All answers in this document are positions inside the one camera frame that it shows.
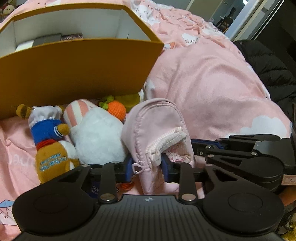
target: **pink bedsheet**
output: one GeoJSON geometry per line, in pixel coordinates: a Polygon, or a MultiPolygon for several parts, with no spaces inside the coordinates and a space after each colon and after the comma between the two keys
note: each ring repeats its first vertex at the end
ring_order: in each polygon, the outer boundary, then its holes
{"type": "MultiPolygon", "coordinates": [[[[290,121],[270,101],[238,49],[211,23],[188,11],[150,0],[28,0],[12,15],[49,4],[98,1],[127,5],[165,43],[166,50],[151,71],[145,91],[148,98],[174,101],[191,137],[290,135],[290,121]]],[[[0,140],[0,240],[7,241],[20,233],[11,213],[13,201],[39,185],[39,180],[27,122],[18,117],[0,121],[0,140]]]]}

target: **yellow box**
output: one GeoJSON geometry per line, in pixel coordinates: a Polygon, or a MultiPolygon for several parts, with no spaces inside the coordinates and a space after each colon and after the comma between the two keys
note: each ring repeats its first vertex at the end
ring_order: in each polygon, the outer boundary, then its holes
{"type": "Polygon", "coordinates": [[[0,29],[0,119],[20,104],[44,106],[137,93],[163,43],[128,7],[79,3],[14,16],[0,29]],[[21,43],[61,33],[84,39],[15,52],[21,43]]]}

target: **orange crochet toy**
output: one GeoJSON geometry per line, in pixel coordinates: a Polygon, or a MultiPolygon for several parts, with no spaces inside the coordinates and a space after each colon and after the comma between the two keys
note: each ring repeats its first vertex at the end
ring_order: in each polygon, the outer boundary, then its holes
{"type": "Polygon", "coordinates": [[[99,106],[123,122],[126,117],[125,106],[119,101],[114,100],[114,96],[112,95],[107,96],[105,99],[105,101],[99,102],[99,106]]]}

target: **black puffer jacket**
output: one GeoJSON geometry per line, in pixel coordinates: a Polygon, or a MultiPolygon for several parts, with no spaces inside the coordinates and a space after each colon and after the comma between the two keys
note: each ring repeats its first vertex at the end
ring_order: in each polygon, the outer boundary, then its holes
{"type": "Polygon", "coordinates": [[[292,121],[292,103],[296,103],[296,79],[291,72],[272,51],[257,40],[239,40],[234,44],[266,86],[271,100],[292,121]]]}

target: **metal screw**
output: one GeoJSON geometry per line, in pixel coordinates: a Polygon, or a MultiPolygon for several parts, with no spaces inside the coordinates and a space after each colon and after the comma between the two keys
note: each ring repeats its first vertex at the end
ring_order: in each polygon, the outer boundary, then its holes
{"type": "Polygon", "coordinates": [[[191,194],[191,193],[185,193],[185,194],[182,195],[181,198],[182,198],[183,200],[185,200],[185,201],[193,201],[193,200],[196,199],[196,196],[193,195],[193,194],[191,194]]]}
{"type": "Polygon", "coordinates": [[[111,193],[104,193],[100,196],[100,198],[104,201],[112,201],[115,198],[115,196],[111,193]]]}

